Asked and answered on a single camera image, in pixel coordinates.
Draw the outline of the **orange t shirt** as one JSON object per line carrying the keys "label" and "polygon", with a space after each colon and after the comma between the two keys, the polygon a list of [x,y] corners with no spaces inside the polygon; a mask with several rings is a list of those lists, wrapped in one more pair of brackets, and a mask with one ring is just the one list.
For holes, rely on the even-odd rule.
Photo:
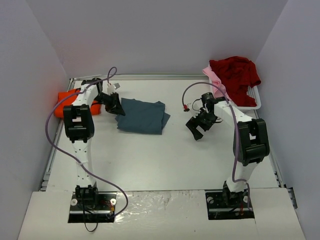
{"label": "orange t shirt", "polygon": [[[59,103],[62,99],[69,97],[68,99],[66,99],[65,101],[63,101],[55,110],[54,110],[54,116],[60,119],[63,119],[63,108],[65,106],[69,106],[71,105],[77,98],[76,95],[73,95],[74,93],[78,93],[80,92],[81,89],[80,88],[75,88],[66,92],[59,92],[58,93],[58,99],[57,102]],[[92,102],[92,105],[90,106],[90,112],[93,116],[95,115],[100,115],[101,114],[101,104],[98,103],[98,101],[94,100]]]}

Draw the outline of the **blue-grey t shirt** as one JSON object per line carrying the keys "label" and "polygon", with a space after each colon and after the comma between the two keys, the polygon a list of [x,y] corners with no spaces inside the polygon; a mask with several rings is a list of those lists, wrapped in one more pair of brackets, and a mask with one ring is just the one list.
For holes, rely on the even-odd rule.
{"label": "blue-grey t shirt", "polygon": [[125,115],[117,115],[117,129],[123,132],[161,135],[171,115],[166,113],[166,105],[161,102],[145,102],[122,98]]}

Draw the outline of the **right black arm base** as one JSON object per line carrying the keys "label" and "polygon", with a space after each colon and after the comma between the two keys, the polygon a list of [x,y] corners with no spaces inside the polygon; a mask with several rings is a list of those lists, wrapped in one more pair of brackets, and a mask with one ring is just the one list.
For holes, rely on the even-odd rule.
{"label": "right black arm base", "polygon": [[236,199],[227,203],[222,190],[205,191],[207,217],[210,221],[254,219],[253,210],[248,208],[248,193],[237,193]]}

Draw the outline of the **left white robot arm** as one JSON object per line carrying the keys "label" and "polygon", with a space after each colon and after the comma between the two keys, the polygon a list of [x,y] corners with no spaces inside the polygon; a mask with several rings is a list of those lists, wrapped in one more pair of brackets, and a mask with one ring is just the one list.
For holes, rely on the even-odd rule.
{"label": "left white robot arm", "polygon": [[103,83],[99,78],[84,80],[75,100],[63,107],[65,134],[72,143],[76,160],[77,181],[75,199],[81,206],[89,209],[97,208],[101,197],[96,179],[89,173],[93,172],[91,143],[95,134],[95,126],[91,113],[94,101],[105,105],[105,110],[114,115],[125,115],[119,94],[118,83],[107,84],[107,92],[103,92]]}

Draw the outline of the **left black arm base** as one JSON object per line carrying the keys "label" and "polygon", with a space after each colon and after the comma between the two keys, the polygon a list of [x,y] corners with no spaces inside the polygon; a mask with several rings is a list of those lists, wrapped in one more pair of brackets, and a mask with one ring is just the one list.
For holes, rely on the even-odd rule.
{"label": "left black arm base", "polygon": [[72,194],[68,223],[113,223],[117,195],[115,192],[100,192],[95,203],[82,204],[82,199]]}

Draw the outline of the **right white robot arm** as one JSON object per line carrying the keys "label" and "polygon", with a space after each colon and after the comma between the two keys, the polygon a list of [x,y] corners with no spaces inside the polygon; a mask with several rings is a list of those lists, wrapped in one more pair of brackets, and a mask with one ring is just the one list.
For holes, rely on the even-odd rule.
{"label": "right white robot arm", "polygon": [[232,207],[239,202],[239,194],[248,190],[253,170],[270,153],[267,125],[263,119],[244,114],[224,97],[215,98],[211,92],[203,94],[200,101],[202,107],[186,123],[196,141],[203,137],[199,129],[208,131],[218,119],[234,129],[234,163],[221,195],[222,202]]}

